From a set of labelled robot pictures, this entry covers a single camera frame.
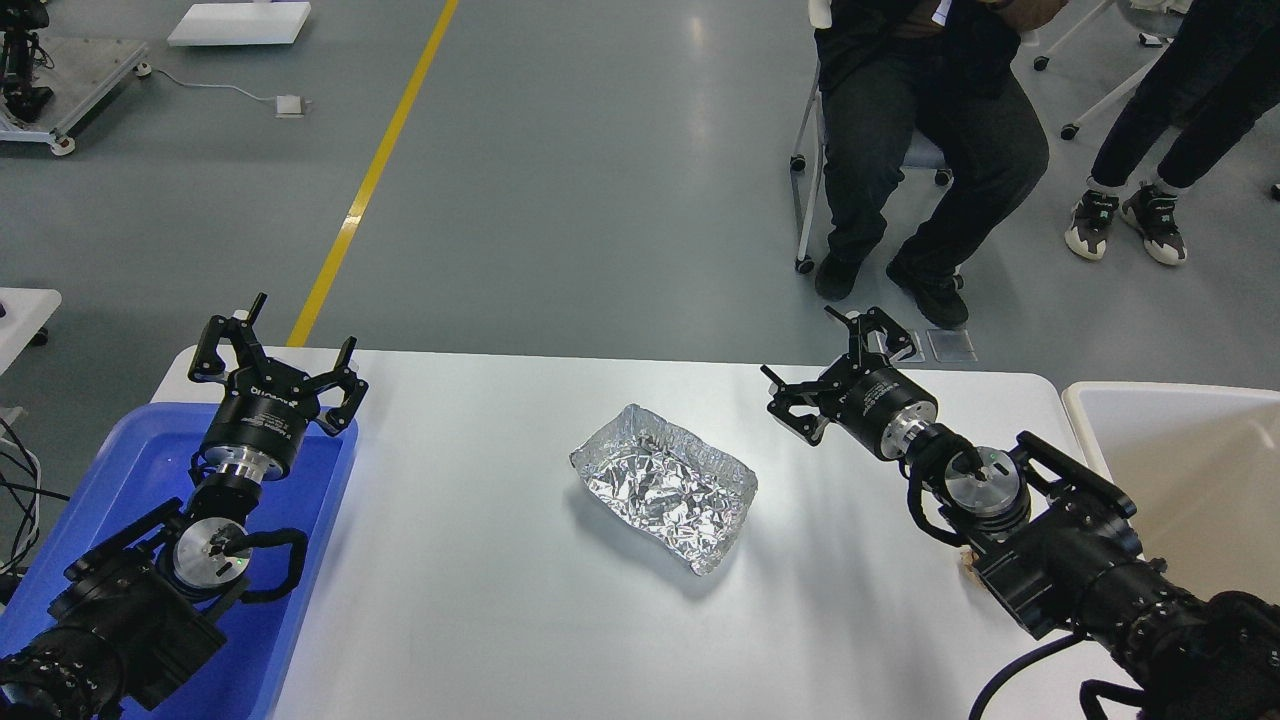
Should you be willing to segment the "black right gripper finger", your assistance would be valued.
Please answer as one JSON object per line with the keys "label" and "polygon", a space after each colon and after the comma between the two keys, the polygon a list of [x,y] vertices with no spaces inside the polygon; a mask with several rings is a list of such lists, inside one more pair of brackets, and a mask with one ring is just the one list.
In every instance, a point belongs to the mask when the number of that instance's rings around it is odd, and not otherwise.
{"label": "black right gripper finger", "polygon": [[832,421],[838,420],[844,383],[820,377],[817,380],[787,383],[771,366],[760,365],[771,380],[771,401],[765,409],[778,423],[812,447],[817,447]]}
{"label": "black right gripper finger", "polygon": [[884,332],[896,340],[905,341],[906,329],[883,309],[869,307],[864,313],[846,314],[833,306],[824,306],[824,311],[847,328],[850,347],[847,356],[854,368],[870,373],[892,366],[884,355],[876,351],[870,336],[873,332]]}

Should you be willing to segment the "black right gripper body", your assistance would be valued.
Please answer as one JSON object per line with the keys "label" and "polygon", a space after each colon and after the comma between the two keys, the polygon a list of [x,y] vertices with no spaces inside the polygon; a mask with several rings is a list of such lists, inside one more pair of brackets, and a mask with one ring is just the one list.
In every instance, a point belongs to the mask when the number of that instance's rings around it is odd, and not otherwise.
{"label": "black right gripper body", "polygon": [[832,397],[820,401],[820,410],[877,459],[893,461],[905,457],[914,438],[937,421],[940,407],[910,378],[884,368],[841,380]]}

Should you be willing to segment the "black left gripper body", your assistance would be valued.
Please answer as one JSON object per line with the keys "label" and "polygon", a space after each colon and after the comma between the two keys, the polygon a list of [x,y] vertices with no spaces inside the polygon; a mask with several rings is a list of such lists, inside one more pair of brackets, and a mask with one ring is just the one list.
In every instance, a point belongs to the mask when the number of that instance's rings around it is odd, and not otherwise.
{"label": "black left gripper body", "polygon": [[198,448],[209,462],[224,462],[248,450],[265,468],[264,480],[287,477],[300,454],[307,425],[320,414],[315,393],[303,395],[305,373],[293,366],[242,368],[230,374],[227,392]]}

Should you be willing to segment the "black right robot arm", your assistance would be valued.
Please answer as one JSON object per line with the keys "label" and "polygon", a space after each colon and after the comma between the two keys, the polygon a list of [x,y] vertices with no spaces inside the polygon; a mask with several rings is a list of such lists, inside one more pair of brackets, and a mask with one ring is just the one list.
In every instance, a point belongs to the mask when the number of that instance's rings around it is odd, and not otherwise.
{"label": "black right robot arm", "polygon": [[1276,605],[1243,591],[1204,601],[1172,584],[1162,559],[1143,559],[1124,491],[1028,430],[1010,450],[974,445],[895,368],[916,351],[906,329],[879,307],[837,320],[849,348],[818,378],[788,383],[765,369],[769,414],[809,445],[837,425],[896,462],[915,525],[969,548],[978,582],[1033,638],[1064,632],[996,673],[970,717],[1020,670],[1084,641],[1133,679],[1083,682],[1088,719],[1105,717],[1108,701],[1143,719],[1277,716]]}

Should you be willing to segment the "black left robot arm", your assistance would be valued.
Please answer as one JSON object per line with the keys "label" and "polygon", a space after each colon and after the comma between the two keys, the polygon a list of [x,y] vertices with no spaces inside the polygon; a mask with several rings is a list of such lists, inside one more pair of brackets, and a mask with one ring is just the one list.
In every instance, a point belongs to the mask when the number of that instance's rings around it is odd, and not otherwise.
{"label": "black left robot arm", "polygon": [[264,486],[291,474],[311,425],[353,425],[369,383],[348,337],[312,375],[270,357],[247,314],[211,316],[188,377],[224,389],[189,460],[187,501],[170,498],[87,550],[49,605],[52,625],[3,659],[5,719],[119,719],[184,685],[227,643],[218,620],[236,603],[285,598],[301,582],[308,534],[250,530]]}

